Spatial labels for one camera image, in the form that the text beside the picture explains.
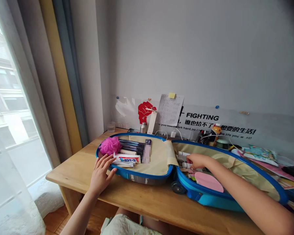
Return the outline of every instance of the wooden floor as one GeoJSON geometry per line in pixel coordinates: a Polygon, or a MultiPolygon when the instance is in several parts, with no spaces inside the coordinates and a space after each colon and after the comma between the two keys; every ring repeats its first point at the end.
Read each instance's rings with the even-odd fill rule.
{"type": "MultiPolygon", "coordinates": [[[[98,200],[88,222],[85,235],[100,235],[100,229],[105,218],[114,217],[118,207],[98,200]]],[[[46,224],[46,235],[59,235],[70,216],[65,206],[49,213],[43,220],[46,224]]],[[[172,234],[195,235],[190,231],[171,226],[172,234]]]]}

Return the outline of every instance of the glass cup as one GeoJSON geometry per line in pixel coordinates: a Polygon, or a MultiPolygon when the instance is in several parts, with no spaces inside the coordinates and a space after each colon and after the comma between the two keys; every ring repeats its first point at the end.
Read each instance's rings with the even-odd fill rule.
{"type": "Polygon", "coordinates": [[[108,132],[112,133],[115,131],[115,122],[110,122],[108,124],[108,132]]]}

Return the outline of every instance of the yellow sticky note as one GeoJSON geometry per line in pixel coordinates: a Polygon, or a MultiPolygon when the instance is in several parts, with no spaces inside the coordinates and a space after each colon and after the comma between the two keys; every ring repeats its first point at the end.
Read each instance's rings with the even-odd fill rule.
{"type": "Polygon", "coordinates": [[[175,99],[175,93],[169,93],[169,98],[175,99]]]}

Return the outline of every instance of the wooden table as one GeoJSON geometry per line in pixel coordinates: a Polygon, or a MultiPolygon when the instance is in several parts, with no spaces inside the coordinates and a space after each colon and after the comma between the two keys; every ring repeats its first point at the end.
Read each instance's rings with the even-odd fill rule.
{"type": "MultiPolygon", "coordinates": [[[[46,176],[47,180],[60,186],[71,215],[79,204],[77,192],[85,194],[89,188],[100,142],[122,132],[126,130],[116,128],[115,133],[105,132],[46,176]]],[[[202,206],[186,195],[175,194],[170,189],[170,182],[151,186],[115,175],[99,200],[198,234],[263,234],[246,214],[202,206]]]]}

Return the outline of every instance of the charging cable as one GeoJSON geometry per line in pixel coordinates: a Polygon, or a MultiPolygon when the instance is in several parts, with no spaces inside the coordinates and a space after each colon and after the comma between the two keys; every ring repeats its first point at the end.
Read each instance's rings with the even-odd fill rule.
{"type": "MultiPolygon", "coordinates": [[[[158,130],[158,131],[160,131],[160,130],[158,130]]],[[[154,135],[156,135],[158,131],[156,131],[156,133],[154,135]]],[[[163,131],[161,131],[161,132],[163,133],[163,131]]],[[[167,132],[165,132],[165,133],[167,135],[167,139],[166,140],[168,140],[168,134],[167,134],[167,132]]]]}
{"type": "Polygon", "coordinates": [[[237,147],[235,147],[234,144],[232,144],[232,141],[230,140],[230,138],[229,138],[228,136],[224,136],[224,135],[207,135],[207,136],[204,136],[204,137],[201,136],[201,138],[204,139],[204,138],[209,137],[209,136],[219,136],[219,137],[220,137],[220,136],[223,136],[223,137],[227,137],[227,138],[229,139],[231,145],[233,145],[234,148],[236,148],[240,153],[243,153],[242,150],[239,150],[237,147]]]}
{"type": "MultiPolygon", "coordinates": [[[[179,129],[177,129],[177,128],[175,128],[174,130],[177,130],[178,132],[180,132],[179,129]]],[[[173,130],[173,131],[174,131],[174,130],[173,130]]],[[[180,132],[180,136],[181,136],[181,139],[183,140],[183,137],[182,137],[181,132],[180,132]]]]}

